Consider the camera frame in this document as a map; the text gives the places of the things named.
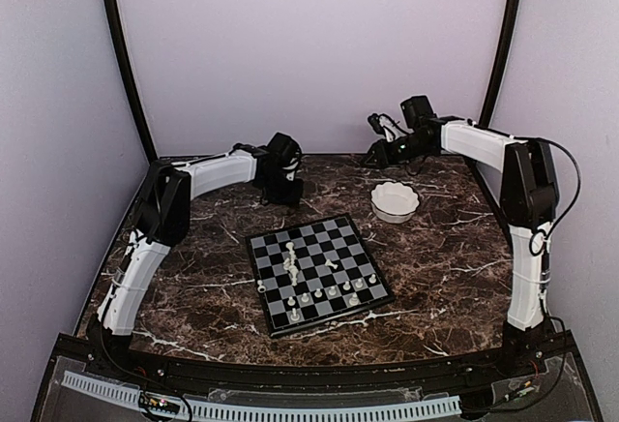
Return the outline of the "white chess king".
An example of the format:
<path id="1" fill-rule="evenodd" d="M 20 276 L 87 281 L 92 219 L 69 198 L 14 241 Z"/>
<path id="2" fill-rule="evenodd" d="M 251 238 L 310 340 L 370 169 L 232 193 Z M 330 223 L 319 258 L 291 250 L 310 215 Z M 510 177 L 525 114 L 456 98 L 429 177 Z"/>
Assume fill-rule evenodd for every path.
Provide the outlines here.
<path id="1" fill-rule="evenodd" d="M 288 258 L 293 258 L 294 260 L 296 260 L 297 257 L 295 253 L 294 243 L 292 241 L 289 241 L 286 243 L 285 247 L 288 251 Z"/>

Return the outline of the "white chess queen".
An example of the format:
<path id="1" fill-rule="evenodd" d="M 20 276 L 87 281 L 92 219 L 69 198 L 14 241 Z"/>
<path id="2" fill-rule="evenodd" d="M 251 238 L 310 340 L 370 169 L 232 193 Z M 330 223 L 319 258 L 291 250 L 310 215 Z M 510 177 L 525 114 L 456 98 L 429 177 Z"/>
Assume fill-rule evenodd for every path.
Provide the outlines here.
<path id="1" fill-rule="evenodd" d="M 298 270 L 298 269 L 296 269 L 296 268 L 291 269 L 291 270 L 289 271 L 289 275 L 290 275 L 290 278 L 291 278 L 291 284 L 292 284 L 293 286 L 298 285 L 298 275 L 299 275 L 299 270 Z"/>

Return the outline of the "black and white chessboard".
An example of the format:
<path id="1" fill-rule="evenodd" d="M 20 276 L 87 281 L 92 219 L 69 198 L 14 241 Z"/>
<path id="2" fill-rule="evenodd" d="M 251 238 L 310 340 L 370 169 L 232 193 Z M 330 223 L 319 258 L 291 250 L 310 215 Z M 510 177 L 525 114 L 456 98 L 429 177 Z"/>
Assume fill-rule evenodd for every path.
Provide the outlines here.
<path id="1" fill-rule="evenodd" d="M 286 243 L 292 241 L 295 247 L 295 267 L 298 269 L 298 285 L 291 284 L 289 272 L 284 271 L 288 258 Z M 331 320 L 351 316 L 360 312 L 389 304 L 395 295 L 389 287 L 377 262 L 370 254 L 348 214 L 338 214 L 305 224 L 284 227 L 251 234 L 245 238 L 246 248 L 256 282 L 262 280 L 266 291 L 257 292 L 264 312 L 271 338 L 280 338 L 316 327 Z M 325 265 L 329 259 L 338 265 L 337 269 Z M 368 278 L 375 274 L 377 282 L 370 284 Z M 358 279 L 364 286 L 355 288 Z M 349 282 L 351 289 L 342 286 Z M 328 289 L 336 286 L 338 292 L 330 296 Z M 323 296 L 316 298 L 314 292 L 321 288 Z M 309 303 L 302 303 L 303 294 L 310 296 Z M 356 293 L 359 304 L 351 307 L 350 297 Z M 287 304 L 290 296 L 296 305 Z M 296 309 L 300 319 L 290 320 L 290 312 Z"/>

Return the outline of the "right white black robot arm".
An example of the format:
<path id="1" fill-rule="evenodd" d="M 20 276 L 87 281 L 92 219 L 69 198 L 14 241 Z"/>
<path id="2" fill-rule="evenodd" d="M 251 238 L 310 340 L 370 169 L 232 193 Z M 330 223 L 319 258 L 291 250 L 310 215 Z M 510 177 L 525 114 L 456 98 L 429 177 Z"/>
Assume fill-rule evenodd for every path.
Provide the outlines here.
<path id="1" fill-rule="evenodd" d="M 506 326 L 520 332 L 534 330 L 548 317 L 550 238 L 562 219 L 556 212 L 560 195 L 551 153 L 554 142 L 496 132 L 471 119 L 439 117 L 424 95 L 403 101 L 400 108 L 404 127 L 385 113 L 368 117 L 380 138 L 362 165 L 383 169 L 420 156 L 456 154 L 499 171 L 499 209 L 513 249 Z"/>

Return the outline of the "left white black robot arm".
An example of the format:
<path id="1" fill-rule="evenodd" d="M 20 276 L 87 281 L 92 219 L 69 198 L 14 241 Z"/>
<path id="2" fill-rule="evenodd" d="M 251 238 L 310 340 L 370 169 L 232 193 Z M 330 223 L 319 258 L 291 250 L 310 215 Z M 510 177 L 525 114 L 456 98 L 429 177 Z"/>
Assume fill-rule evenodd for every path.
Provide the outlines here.
<path id="1" fill-rule="evenodd" d="M 195 198 L 251 183 L 266 203 L 298 204 L 304 182 L 296 172 L 302 156 L 296 140 L 276 133 L 262 146 L 237 143 L 219 155 L 151 163 L 133 207 L 128 248 L 89 327 L 122 340 L 132 335 L 156 270 L 189 232 Z"/>

